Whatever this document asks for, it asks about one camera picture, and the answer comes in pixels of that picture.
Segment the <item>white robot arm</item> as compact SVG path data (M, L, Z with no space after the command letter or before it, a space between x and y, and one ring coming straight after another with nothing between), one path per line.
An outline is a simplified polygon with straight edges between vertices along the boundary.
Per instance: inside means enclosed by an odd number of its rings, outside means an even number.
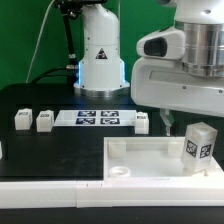
M132 79L124 77L119 21L106 10L107 0L55 0L66 19L83 16L84 57L77 60L74 90L111 97L131 90L137 105L224 117L224 0L156 0L176 9L174 25L141 38Z

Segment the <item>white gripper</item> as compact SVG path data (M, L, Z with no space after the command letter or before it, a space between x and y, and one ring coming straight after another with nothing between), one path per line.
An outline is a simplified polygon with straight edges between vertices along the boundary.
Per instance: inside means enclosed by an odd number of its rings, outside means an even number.
M138 59L132 70L131 97L137 105L161 108L167 136L174 123L170 110L224 117L224 78L186 74L177 61Z

